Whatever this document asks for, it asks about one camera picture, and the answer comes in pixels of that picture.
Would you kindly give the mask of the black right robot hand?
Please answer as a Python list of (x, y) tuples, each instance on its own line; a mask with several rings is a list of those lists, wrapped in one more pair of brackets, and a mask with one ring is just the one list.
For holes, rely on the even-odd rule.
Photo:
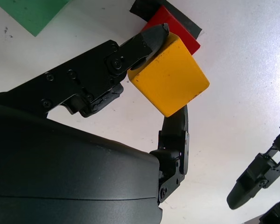
[[(164, 115), (146, 153), (47, 118), (87, 118), (128, 77)], [(189, 163), (187, 103), (209, 81), (168, 24), (109, 40), (0, 93), (0, 224), (158, 224)]]

